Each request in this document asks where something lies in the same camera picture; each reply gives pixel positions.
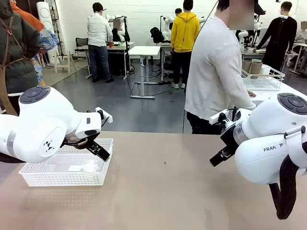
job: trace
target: brown tabletop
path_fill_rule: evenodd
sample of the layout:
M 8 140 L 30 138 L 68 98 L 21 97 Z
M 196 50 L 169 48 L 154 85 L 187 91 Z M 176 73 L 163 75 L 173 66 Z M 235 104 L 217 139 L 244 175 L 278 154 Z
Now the brown tabletop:
M 307 225 L 307 177 L 277 219 L 268 186 L 234 159 L 217 168 L 215 136 L 104 132 L 114 152 L 102 187 L 28 187 L 16 170 L 0 185 L 1 230 L 299 230 Z

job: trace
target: gray circular button pad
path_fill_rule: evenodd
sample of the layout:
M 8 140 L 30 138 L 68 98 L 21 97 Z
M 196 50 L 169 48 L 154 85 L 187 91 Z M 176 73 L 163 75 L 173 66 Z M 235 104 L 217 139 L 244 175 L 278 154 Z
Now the gray circular button pad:
M 303 98 L 292 93 L 281 93 L 277 99 L 287 110 L 295 114 L 307 115 L 307 102 Z
M 51 88 L 48 86 L 37 86 L 24 92 L 19 101 L 21 104 L 32 104 L 44 99 L 49 93 Z

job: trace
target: yellow hoodie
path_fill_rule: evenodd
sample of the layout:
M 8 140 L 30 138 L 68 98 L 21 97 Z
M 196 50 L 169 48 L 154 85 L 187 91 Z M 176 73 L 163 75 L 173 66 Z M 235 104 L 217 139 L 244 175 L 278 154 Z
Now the yellow hoodie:
M 174 21 L 171 43 L 175 52 L 191 52 L 198 33 L 200 21 L 193 13 L 181 13 Z

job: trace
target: black hair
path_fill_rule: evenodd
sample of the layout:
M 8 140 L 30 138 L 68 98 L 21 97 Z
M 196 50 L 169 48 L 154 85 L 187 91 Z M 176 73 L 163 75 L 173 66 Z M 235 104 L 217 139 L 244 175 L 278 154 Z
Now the black hair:
M 94 12 L 100 12 L 100 11 L 103 11 L 103 10 L 104 10 L 104 7 L 99 2 L 95 2 L 93 4 L 93 11 Z
M 217 5 L 218 11 L 224 11 L 229 7 L 229 0 L 219 0 L 219 4 Z
M 193 9 L 193 0 L 184 0 L 183 9 L 191 11 Z
M 292 3 L 291 2 L 289 2 L 289 1 L 284 1 L 283 3 L 282 3 L 282 8 L 285 10 L 285 11 L 290 11 L 291 10 L 291 8 L 292 8 Z
M 175 10 L 175 14 L 182 13 L 182 9 L 178 8 Z

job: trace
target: hand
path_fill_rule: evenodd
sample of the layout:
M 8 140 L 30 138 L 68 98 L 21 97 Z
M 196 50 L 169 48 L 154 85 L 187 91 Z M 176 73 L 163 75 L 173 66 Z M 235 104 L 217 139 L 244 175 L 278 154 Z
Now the hand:
M 47 52 L 47 50 L 45 50 L 44 48 L 40 48 L 38 53 L 39 54 L 45 54 Z
M 254 94 L 252 91 L 248 91 L 248 94 L 249 94 L 250 97 L 256 97 L 256 96 L 257 96 L 257 95 Z

